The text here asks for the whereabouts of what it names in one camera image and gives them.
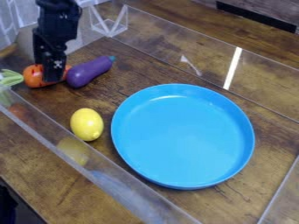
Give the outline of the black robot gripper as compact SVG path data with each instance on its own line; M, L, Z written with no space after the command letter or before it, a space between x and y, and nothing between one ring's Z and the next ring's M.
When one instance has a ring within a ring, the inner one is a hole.
M61 80L66 55L47 51L66 49L66 42L77 37L81 8L74 0L34 0L39 7L37 27L31 30L33 61L42 66L42 80Z

